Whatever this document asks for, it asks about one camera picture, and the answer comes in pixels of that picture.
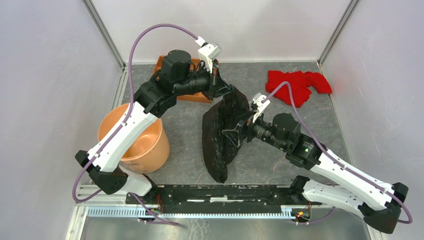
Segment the orange plastic trash bin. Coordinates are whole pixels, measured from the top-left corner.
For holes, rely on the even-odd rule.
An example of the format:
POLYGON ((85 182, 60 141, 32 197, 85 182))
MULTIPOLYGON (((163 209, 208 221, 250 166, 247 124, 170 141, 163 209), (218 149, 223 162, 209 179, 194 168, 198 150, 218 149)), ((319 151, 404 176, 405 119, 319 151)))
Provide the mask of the orange plastic trash bin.
MULTIPOLYGON (((129 104, 125 103, 109 112, 102 120, 97 139, 100 141, 117 123, 129 104)), ((170 154, 170 144, 159 118, 144 130, 125 152, 119 165, 137 174, 148 174, 161 168, 170 154)))

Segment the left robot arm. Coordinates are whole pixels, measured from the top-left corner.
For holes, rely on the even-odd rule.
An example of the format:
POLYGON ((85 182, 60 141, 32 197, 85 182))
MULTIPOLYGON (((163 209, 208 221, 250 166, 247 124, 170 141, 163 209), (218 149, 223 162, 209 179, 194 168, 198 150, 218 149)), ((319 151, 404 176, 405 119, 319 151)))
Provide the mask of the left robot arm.
POLYGON ((144 176, 122 171, 119 162, 148 127, 177 103, 179 96, 201 93, 212 100, 231 92, 220 77, 218 56, 222 50, 207 44, 198 50, 198 62, 183 50, 172 50, 161 58, 160 69, 134 93, 133 100, 117 122, 88 151, 79 150, 75 159, 99 190, 112 195, 120 190, 137 194, 145 204, 153 203, 157 190, 144 176))

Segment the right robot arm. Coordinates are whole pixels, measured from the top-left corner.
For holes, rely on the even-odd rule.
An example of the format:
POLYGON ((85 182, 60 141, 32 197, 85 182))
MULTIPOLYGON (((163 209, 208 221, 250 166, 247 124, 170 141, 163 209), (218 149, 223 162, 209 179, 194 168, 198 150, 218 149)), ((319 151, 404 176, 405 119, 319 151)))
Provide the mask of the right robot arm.
POLYGON ((274 116, 271 123, 247 113, 222 133, 235 145, 257 138, 285 153, 293 165, 319 174, 336 185, 325 185, 297 176, 289 189, 295 204, 319 202, 353 213, 370 227, 392 234, 400 223, 401 208, 409 188, 372 177, 342 160, 320 142, 301 132, 301 124, 290 113, 274 116))

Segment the black plastic trash bag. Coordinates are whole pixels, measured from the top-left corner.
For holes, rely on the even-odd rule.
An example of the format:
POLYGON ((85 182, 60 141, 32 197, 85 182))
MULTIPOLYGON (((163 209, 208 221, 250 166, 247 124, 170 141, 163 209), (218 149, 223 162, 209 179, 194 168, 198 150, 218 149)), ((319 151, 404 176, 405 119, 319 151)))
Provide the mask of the black plastic trash bag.
POLYGON ((202 117, 202 154, 209 175, 219 184, 228 179, 228 168, 240 147, 223 134, 223 130, 236 126, 242 115, 249 113, 250 105, 245 94, 230 85, 231 92, 213 105, 202 117))

